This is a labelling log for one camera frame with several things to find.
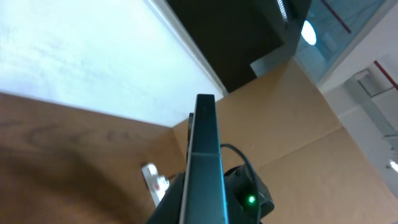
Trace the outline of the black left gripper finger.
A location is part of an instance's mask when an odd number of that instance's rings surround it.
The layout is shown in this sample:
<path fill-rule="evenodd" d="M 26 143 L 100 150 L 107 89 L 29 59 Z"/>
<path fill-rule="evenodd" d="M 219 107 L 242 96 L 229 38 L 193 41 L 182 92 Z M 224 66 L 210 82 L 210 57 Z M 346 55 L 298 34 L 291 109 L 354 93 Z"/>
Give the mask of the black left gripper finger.
<path fill-rule="evenodd" d="M 147 224 L 178 224 L 182 204 L 185 173 L 178 173 L 174 182 L 166 191 Z"/>

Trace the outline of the gold Galaxy smartphone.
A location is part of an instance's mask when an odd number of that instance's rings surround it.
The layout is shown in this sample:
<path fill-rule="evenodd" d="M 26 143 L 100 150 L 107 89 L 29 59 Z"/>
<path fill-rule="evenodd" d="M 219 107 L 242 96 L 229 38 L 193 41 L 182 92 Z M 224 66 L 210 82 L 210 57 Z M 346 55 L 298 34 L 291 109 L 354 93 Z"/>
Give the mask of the gold Galaxy smartphone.
<path fill-rule="evenodd" d="M 215 96 L 197 95 L 180 223 L 228 223 Z"/>

